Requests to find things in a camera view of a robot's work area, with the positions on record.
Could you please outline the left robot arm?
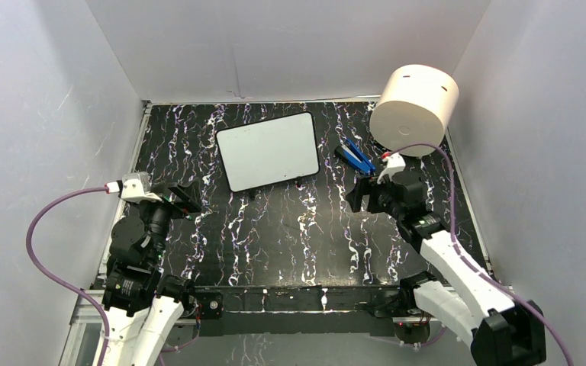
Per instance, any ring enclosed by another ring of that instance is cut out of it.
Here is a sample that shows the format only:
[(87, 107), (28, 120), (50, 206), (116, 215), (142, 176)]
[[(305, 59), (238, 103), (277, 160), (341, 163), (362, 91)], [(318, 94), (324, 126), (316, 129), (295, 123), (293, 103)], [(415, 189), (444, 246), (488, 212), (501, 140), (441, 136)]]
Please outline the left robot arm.
[(201, 211), (199, 181), (151, 185), (141, 174), (107, 183), (136, 208), (111, 230), (101, 306), (107, 324), (99, 344), (103, 365), (152, 365), (179, 317), (199, 315), (193, 284), (160, 267), (173, 221)]

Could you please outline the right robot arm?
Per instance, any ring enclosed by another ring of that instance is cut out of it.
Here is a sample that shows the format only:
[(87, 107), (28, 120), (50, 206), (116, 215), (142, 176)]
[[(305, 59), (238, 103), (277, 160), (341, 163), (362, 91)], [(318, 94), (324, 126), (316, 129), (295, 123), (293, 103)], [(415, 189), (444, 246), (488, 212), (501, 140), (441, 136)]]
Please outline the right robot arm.
[(490, 284), (488, 273), (451, 237), (443, 218), (427, 207), (427, 186), (416, 172), (393, 178), (364, 176), (346, 200), (359, 212), (387, 214), (401, 238), (447, 280), (421, 272), (400, 281), (400, 308), (410, 316), (435, 316), (470, 349), (477, 365), (537, 365), (546, 358), (541, 310), (531, 300), (521, 304)]

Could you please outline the white whiteboard black frame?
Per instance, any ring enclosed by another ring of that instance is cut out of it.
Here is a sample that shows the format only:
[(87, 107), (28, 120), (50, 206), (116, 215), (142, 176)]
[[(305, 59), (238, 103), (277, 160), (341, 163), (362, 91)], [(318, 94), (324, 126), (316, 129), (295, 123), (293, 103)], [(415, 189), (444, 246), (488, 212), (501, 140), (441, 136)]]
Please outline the white whiteboard black frame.
[(314, 117), (308, 111), (223, 129), (215, 139), (233, 193), (320, 171)]

